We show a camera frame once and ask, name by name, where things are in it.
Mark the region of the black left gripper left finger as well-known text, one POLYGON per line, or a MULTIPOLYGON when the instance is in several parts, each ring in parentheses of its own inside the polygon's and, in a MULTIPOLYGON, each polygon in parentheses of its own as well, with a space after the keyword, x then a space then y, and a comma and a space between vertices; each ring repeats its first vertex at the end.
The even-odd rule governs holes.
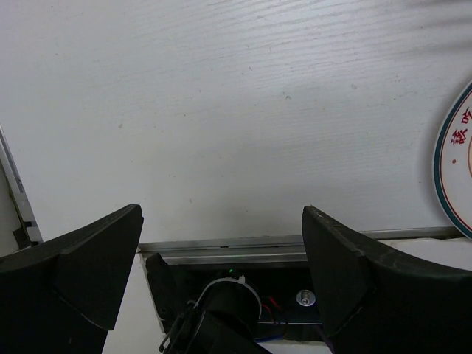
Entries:
POLYGON ((1 258, 2 353, 101 353, 117 322, 144 218, 129 204, 1 258))

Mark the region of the plate with orange sunburst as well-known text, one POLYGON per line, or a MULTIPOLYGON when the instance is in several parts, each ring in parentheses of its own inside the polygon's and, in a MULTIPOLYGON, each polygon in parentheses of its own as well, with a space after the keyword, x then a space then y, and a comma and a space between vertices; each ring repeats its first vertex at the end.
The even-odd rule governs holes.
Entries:
POLYGON ((434 190, 452 225, 471 238, 471 84, 448 109, 432 159, 434 190))

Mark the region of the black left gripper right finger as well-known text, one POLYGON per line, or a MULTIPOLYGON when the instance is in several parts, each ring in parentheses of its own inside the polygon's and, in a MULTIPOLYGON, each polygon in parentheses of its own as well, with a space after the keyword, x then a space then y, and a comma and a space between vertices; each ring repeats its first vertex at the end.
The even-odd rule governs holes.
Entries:
POLYGON ((469 353, 471 273, 373 240, 313 206, 302 237, 335 353, 469 353))

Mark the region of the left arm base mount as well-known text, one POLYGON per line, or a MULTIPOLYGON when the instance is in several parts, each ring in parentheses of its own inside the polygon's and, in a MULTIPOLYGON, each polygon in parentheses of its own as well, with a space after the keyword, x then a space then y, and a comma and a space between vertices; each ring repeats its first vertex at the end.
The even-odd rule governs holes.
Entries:
POLYGON ((153 303, 165 332, 198 306, 261 342, 321 341, 322 321, 306 262, 170 265, 160 254, 145 261, 153 303))

